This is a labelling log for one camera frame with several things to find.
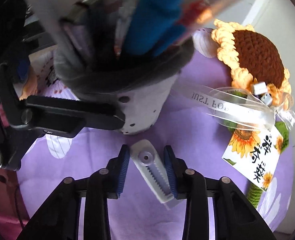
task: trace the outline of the brown crocheted center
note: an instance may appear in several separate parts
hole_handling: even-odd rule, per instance
[[[236,51],[241,68],[247,68],[258,82],[280,88],[284,66],[275,45],[265,36],[251,31],[235,31]]]

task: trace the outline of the small white tag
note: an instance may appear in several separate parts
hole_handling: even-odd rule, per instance
[[[236,129],[222,158],[256,186],[267,190],[283,144],[275,126],[268,130]]]

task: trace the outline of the blue object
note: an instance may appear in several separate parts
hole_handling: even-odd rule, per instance
[[[122,146],[118,158],[122,159],[121,170],[120,170],[120,173],[118,174],[118,185],[116,190],[118,197],[120,197],[121,193],[123,192],[126,173],[129,166],[130,156],[129,156],[129,147],[127,145]]]
[[[164,148],[164,165],[166,169],[166,174],[169,179],[169,187],[171,189],[171,193],[173,196],[177,199],[177,183],[176,183],[176,177],[174,174],[173,166],[171,163],[171,160],[169,158],[169,152],[167,147]]]
[[[123,50],[144,55],[179,19],[182,0],[140,0],[133,15]]]
[[[16,72],[21,82],[27,79],[29,66],[30,66],[30,61],[28,59],[19,60],[18,66],[16,68]]]
[[[157,57],[165,51],[174,41],[184,34],[185,30],[186,27],[182,24],[175,24],[170,27],[152,49],[152,56]]]

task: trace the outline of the black clamp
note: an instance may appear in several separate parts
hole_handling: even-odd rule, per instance
[[[117,130],[125,123],[124,113],[110,104],[40,96],[20,101],[8,70],[0,64],[0,103],[10,125],[0,120],[0,168],[19,170],[32,143],[46,133],[73,138],[83,127]]]
[[[164,160],[171,192],[186,200],[182,240],[209,239],[208,197],[213,198],[216,240],[273,240],[272,231],[260,214],[228,177],[203,177],[175,157],[170,146]],[[78,239],[81,198],[86,197],[84,240],[111,240],[107,199],[123,191],[129,163],[129,147],[106,168],[89,178],[65,178],[30,219],[17,240]]]

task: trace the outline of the purple tablecloth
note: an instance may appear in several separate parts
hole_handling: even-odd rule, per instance
[[[223,63],[216,58],[206,58],[197,51],[181,76],[213,88],[229,86],[231,82],[228,68]],[[57,83],[56,86],[50,92],[52,95],[56,94],[53,89],[60,91],[63,85]],[[67,97],[70,92],[66,89],[61,94]],[[165,145],[171,145],[176,156],[184,159],[189,168],[209,178],[228,176],[246,192],[248,180],[221,159],[230,138],[227,128],[217,124],[214,118],[197,108],[186,108],[177,98],[169,96],[156,124],[142,134],[127,136],[114,131],[84,128],[73,140],[55,139],[53,136],[38,139],[22,159],[22,168],[17,175],[26,209],[32,216],[65,177],[88,177],[105,167],[110,158],[116,157],[122,144],[132,145],[148,139],[159,153]],[[55,151],[55,145],[61,147],[63,156]],[[271,186],[263,194],[258,207],[272,230],[281,223],[289,205],[293,181],[291,149],[288,147],[282,153]],[[167,211],[132,161],[129,162],[121,198],[109,200],[108,208],[112,239],[182,238],[185,201]],[[212,210],[210,207],[210,239],[214,239]]]

